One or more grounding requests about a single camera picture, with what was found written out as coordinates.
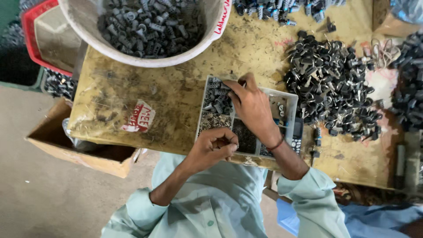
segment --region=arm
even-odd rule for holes
[[[238,137],[228,128],[203,131],[187,157],[157,188],[138,189],[102,230],[102,238],[147,237],[168,209],[171,200],[193,174],[209,169],[238,148]]]
[[[300,219],[298,237],[349,237],[343,212],[338,208],[332,188],[335,184],[323,172],[310,169],[283,140],[273,122],[269,98],[258,89],[254,75],[225,81],[236,113],[248,129],[272,150],[283,177],[278,180],[280,195],[288,195]]]
[[[239,81],[242,84],[246,83],[245,88],[235,81],[224,82],[235,92],[229,93],[229,97],[233,101],[236,113],[267,148],[275,148],[279,145],[272,150],[272,153],[282,175],[290,180],[301,179],[309,168],[283,141],[279,128],[272,118],[269,97],[258,89],[252,73],[242,76]]]

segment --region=hand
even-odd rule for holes
[[[181,166],[189,174],[211,168],[222,159],[229,160],[238,149],[238,137],[227,127],[204,130]]]
[[[235,111],[247,128],[268,148],[277,146],[281,140],[279,127],[275,124],[270,111],[269,97],[258,89],[254,75],[247,73],[238,83],[224,81],[235,93],[228,96],[232,99]]]

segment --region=mobile phone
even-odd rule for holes
[[[299,155],[301,151],[301,141],[302,141],[302,130],[304,127],[304,122],[302,118],[296,117],[294,122],[294,134],[292,135],[292,149]]]

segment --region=shirt sleeve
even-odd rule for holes
[[[149,188],[136,190],[102,229],[102,238],[147,237],[168,207],[151,203]]]
[[[301,180],[280,177],[279,195],[287,195],[300,220],[298,238],[349,238],[345,215],[335,201],[335,184],[322,171],[310,168]]]

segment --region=light green shirt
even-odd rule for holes
[[[161,153],[152,177],[160,185],[185,156]],[[260,209],[265,169],[228,162],[191,176],[167,207],[152,204],[150,189],[136,190],[102,230],[102,238],[266,237]],[[298,237],[350,237],[338,208],[335,184],[310,168],[301,180],[280,177],[300,219]]]

